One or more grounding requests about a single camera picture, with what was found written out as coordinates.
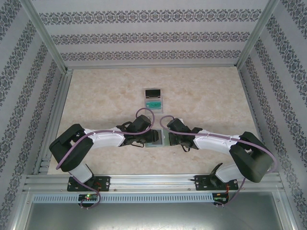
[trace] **vent grille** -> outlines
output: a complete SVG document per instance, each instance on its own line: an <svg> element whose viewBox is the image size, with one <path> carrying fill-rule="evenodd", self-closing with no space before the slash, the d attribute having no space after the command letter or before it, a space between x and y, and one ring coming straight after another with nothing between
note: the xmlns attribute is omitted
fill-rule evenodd
<svg viewBox="0 0 307 230"><path fill-rule="evenodd" d="M33 203L77 203L78 194L35 195ZM195 194L101 194L101 203L197 203L213 202L212 193Z"/></svg>
<svg viewBox="0 0 307 230"><path fill-rule="evenodd" d="M33 203L69 204L78 202L78 194L40 194L35 195Z"/></svg>

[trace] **aluminum frame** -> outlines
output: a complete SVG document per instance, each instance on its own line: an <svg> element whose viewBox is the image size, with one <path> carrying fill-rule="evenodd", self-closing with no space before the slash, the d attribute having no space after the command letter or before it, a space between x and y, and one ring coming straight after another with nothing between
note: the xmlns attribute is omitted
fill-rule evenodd
<svg viewBox="0 0 307 230"><path fill-rule="evenodd" d="M50 121L48 122L47 129L46 129L46 136L42 143L42 148L39 152L37 163L34 169L34 174L48 172L46 168L49 167L50 159L51 159L51 152L49 151L49 145L54 141L57 136L59 124L61 122L66 97L68 94L69 86L71 83L73 70L68 69L65 75L62 77L59 92L57 94L54 107L52 109L52 113L50 115Z"/></svg>
<svg viewBox="0 0 307 230"><path fill-rule="evenodd" d="M265 8L263 9L260 18L258 19L256 26L254 27L251 35L248 38L237 62L236 67L238 70L242 69L244 62L248 58L251 50L253 49L256 41L258 40L262 30L264 29L266 23L268 22L269 18L271 17L272 13L274 12L279 0L269 0Z"/></svg>
<svg viewBox="0 0 307 230"><path fill-rule="evenodd" d="M196 191L195 174L143 174L108 175L111 177L109 192L101 194L187 194L218 193L219 191ZM28 175L25 179L21 199L13 220L11 230L24 230L35 195L38 194L86 194L87 192L68 192L69 175ZM297 230L297 225L284 191L278 172L265 175L260 183L246 180L241 192L272 192L284 230Z"/></svg>
<svg viewBox="0 0 307 230"><path fill-rule="evenodd" d="M65 73L67 66L59 53L56 45L54 44L50 34L48 33L42 19L40 18L39 14L37 13L33 3L31 0L20 0L21 5L23 6L24 10L28 14L31 22L35 26L37 32L39 33L40 37L44 41L48 51L51 53L53 59L55 60L58 68L60 69L61 73Z"/></svg>

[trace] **cable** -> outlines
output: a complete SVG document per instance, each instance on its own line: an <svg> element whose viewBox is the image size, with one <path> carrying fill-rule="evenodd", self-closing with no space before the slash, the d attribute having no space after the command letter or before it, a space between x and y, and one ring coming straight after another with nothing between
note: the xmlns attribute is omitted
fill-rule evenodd
<svg viewBox="0 0 307 230"><path fill-rule="evenodd" d="M128 135L130 135L130 134L132 134L132 135L141 135L141 134L144 134L144 133L146 133L146 132L148 132L152 127L153 127L153 125L154 125L154 120L155 120L155 117L154 117L154 113L153 113L153 111L152 110L150 110L150 109L148 109L148 108L141 108L141 109L139 109L137 112L136 112L136 114L135 114L135 116L136 116L136 118L138 117L138 113L139 113L139 111L141 111L141 110L148 110L149 112L151 112L152 113L152 115L153 115L153 121L152 121L152 124L148 127L148 129L146 129L146 130L144 130L144 131L142 131L142 132L138 132L138 133L129 133L129 132L122 132L122 131L114 131L114 130L96 130L95 132L90 132L90 133L88 133L88 134L85 134L83 137L81 137L69 150L68 150L68 152L65 154L65 156L61 159L61 161L58 163L58 165L56 166L56 170L58 170L60 167L61 167L61 165L63 164L63 162L68 158L68 156L71 154L71 152L77 147L77 145L82 141L82 140L84 140L85 138L87 138L88 136L91 136L91 135L93 135L93 134L96 134L96 133L119 133L119 134L128 134Z"/></svg>
<svg viewBox="0 0 307 230"><path fill-rule="evenodd" d="M142 131L142 132L138 132L138 133L129 133L129 132L121 132L121 131L114 131L114 130L97 130L97 131L95 131L95 132L91 132L91 133L88 133L88 134L85 134L83 137L81 137L69 150L68 150L68 152L65 154L65 156L62 158L62 160L58 163L58 165L56 166L56 169L58 170L60 167L61 167L61 165L63 164L63 162L68 158L68 156L71 154L71 152L76 148L76 146L83 140L83 139L85 139L85 138L87 138L88 136L90 136L90 135L93 135L93 134L95 134L95 133L119 133L119 134L132 134L132 135L141 135L141 134L143 134L143 133L146 133L146 132L148 132L152 127L153 127L153 125L154 125L154 119L155 119L155 117L154 117L154 113L152 112L152 110L150 110L150 109L148 109L148 108L141 108L141 109L139 109L137 112L136 112L136 114L135 114L135 117L137 118L138 117L138 113L139 113L139 111L141 111L141 110L148 110L149 112L151 112L151 114L153 115L153 121L152 121L152 123L151 123L151 125L148 127L148 129L146 129L146 130L144 130L144 131ZM99 199L98 199L98 201L95 203L95 204L93 204L92 206L90 206L90 207L84 207L84 206L82 206L82 203L83 203L83 201L84 200L82 200L81 201L81 203L80 203L80 207L81 208L86 208L86 209L91 209L91 208L94 208L94 207L96 207L99 203L100 203L100 201L101 201L101 195L100 195L100 193L99 193L99 191L97 191L97 190L95 190L95 189L93 189L93 188L91 188L91 187L89 187L89 186L87 186L87 185L85 185L84 183L82 183L81 181L79 181L75 176L73 176L70 172L69 172L69 174L73 177L73 179L76 181L76 182L78 182L80 185L82 185L83 187L85 187L85 188L87 188L87 189L89 189L89 190L92 190L93 192L95 192L97 195L98 195L98 197L99 197Z"/></svg>
<svg viewBox="0 0 307 230"><path fill-rule="evenodd" d="M207 136L210 136L210 137L215 137L215 138L222 138L222 139L226 139L226 140L233 140L233 141L241 142L241 143L243 143L243 144L246 144L246 145L250 145L250 146L256 147L256 148L258 148L258 149L264 151L265 153L267 153L267 154L273 159L274 167L273 167L271 170L268 170L268 171L267 171L267 174L268 174L268 173L271 173L271 172L274 172L274 171L277 169L277 160L276 160L276 158L274 157L274 155L273 155L270 151L268 151L267 149L265 149L265 148L263 148L263 147L261 147L261 146L259 146L259 145L256 145L256 144L254 144L254 143L250 143L250 142L248 142L248 141L244 141L244 140L240 140L240 139L236 139L236 138L225 137L225 136L222 136L222 135L213 134L213 133L209 133L209 132L208 132L208 133L181 133L181 132L176 132L176 131L170 130L169 128L167 128L167 127L165 127L164 125L162 125L162 120L165 119L165 118L167 118L167 117L172 117L172 118L174 119L174 117L171 116L171 115L163 116L163 117L160 119L160 126L161 126L163 129L167 130L168 132L171 132L171 133L174 133L174 134L178 134L178 135L187 135L187 136L206 136L206 137L207 137ZM237 195L239 194L241 188L243 187L243 184L244 184L244 182L245 182L245 179L246 179L246 178L243 179L241 186L239 187L239 189L237 190L237 192L235 193L235 195L227 202L227 204L229 204L231 201L233 201L233 200L237 197Z"/></svg>

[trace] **striped wall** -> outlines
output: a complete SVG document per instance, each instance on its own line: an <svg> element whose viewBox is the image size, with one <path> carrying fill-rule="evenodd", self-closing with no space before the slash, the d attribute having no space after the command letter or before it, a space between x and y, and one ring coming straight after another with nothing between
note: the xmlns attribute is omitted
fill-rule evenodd
<svg viewBox="0 0 307 230"><path fill-rule="evenodd" d="M236 63L268 0L34 0L66 65Z"/></svg>
<svg viewBox="0 0 307 230"><path fill-rule="evenodd" d="M243 68L243 83L299 229L307 229L307 0L281 0Z"/></svg>
<svg viewBox="0 0 307 230"><path fill-rule="evenodd" d="M18 0L0 0L0 230L32 174L61 73Z"/></svg>

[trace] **marble floor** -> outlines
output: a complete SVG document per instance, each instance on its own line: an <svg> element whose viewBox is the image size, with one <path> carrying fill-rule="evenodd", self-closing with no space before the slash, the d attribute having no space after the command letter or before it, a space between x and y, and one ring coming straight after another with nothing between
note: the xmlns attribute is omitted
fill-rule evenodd
<svg viewBox="0 0 307 230"><path fill-rule="evenodd" d="M74 70L58 135L75 123L106 129L133 121L144 107L144 88L162 89L164 114L156 116L154 128L161 128L161 116L173 115L191 129L257 134L236 67L218 67ZM211 150L126 146L93 149L83 162L94 174L169 174L209 173L233 160ZM63 174L56 165L52 158L48 174Z"/></svg>

